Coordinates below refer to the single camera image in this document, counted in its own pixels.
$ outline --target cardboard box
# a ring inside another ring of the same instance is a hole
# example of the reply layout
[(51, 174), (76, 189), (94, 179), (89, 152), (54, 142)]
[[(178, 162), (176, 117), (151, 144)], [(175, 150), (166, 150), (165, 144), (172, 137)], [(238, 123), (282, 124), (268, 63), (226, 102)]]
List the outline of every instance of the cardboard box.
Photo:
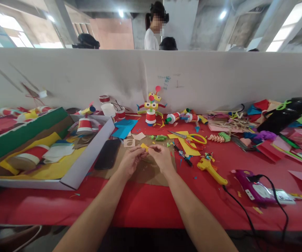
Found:
[[(97, 158), (104, 143), (115, 129), (111, 117), (91, 115), (103, 127), (83, 151), (69, 171), (59, 180), (14, 180), (1, 179), (1, 187), (34, 188), (52, 190), (77, 190), (90, 167)], [(35, 140), (44, 138), (57, 132), (61, 138), (67, 134), (67, 129), (82, 115), (68, 115), (63, 108), (53, 110), (24, 125), (0, 135), (0, 162), (8, 155), (20, 151)], [(0, 176), (11, 176), (6, 169), (0, 167)]]

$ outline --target hand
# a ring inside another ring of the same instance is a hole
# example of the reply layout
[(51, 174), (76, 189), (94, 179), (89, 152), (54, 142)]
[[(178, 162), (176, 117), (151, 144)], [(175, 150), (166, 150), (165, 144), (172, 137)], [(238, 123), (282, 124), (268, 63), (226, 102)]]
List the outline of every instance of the hand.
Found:
[(168, 148), (162, 145), (151, 145), (149, 146), (149, 154), (155, 159), (161, 173), (175, 172)]
[(148, 153), (145, 151), (145, 148), (142, 148), (141, 146), (133, 147), (125, 152), (117, 170), (127, 174), (130, 178), (135, 172), (139, 161), (147, 155)]

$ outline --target purple device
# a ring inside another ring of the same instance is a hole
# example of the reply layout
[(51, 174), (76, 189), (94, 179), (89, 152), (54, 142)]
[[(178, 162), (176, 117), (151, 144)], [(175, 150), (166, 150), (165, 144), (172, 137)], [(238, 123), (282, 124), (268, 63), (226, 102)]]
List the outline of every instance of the purple device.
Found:
[(235, 172), (235, 177), (253, 202), (258, 204), (275, 204), (276, 200), (273, 194), (261, 182), (250, 182), (247, 178), (250, 176), (254, 176), (252, 171), (236, 170)]

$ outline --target scissors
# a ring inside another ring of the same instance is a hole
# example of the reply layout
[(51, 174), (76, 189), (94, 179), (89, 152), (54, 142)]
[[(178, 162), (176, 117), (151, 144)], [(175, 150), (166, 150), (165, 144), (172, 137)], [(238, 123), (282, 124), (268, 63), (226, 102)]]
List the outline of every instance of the scissors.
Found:
[[(173, 131), (168, 131), (168, 132), (171, 132), (172, 134), (174, 134), (178, 137), (184, 138), (186, 143), (188, 144), (188, 146), (191, 147), (193, 150), (196, 150), (196, 151), (200, 151), (200, 150), (202, 151), (204, 149), (204, 145), (207, 143), (207, 139), (204, 138), (203, 136), (199, 135), (199, 134), (183, 135), (183, 134), (179, 134), (179, 133), (176, 133), (176, 132), (173, 132)], [(194, 138), (194, 136), (200, 137), (202, 139), (202, 141), (197, 140), (196, 138)], [(196, 147), (193, 147), (191, 145), (191, 143), (193, 143), (193, 141), (194, 141), (194, 144), (196, 145)]]

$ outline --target person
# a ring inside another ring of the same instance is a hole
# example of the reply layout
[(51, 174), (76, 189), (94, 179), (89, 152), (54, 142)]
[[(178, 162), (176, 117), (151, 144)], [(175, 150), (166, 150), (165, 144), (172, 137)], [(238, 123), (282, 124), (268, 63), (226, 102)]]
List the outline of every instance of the person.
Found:
[(150, 13), (145, 15), (145, 38), (144, 48), (145, 50), (159, 50), (159, 44), (154, 34), (160, 33), (163, 25), (168, 23), (169, 15), (166, 14), (163, 4), (156, 1), (151, 4)]
[[(172, 165), (170, 150), (162, 145), (149, 146), (160, 172), (166, 178), (187, 233), (198, 251), (237, 251), (231, 239), (194, 195)], [(97, 251), (112, 221), (126, 182), (137, 164), (148, 153), (136, 146), (127, 150), (117, 171), (87, 209), (62, 237), (53, 252)]]
[(100, 43), (92, 35), (88, 33), (81, 33), (78, 36), (79, 44), (72, 45), (73, 48), (82, 48), (82, 49), (99, 49)]
[(159, 50), (178, 51), (177, 44), (173, 37), (166, 37), (159, 45)]

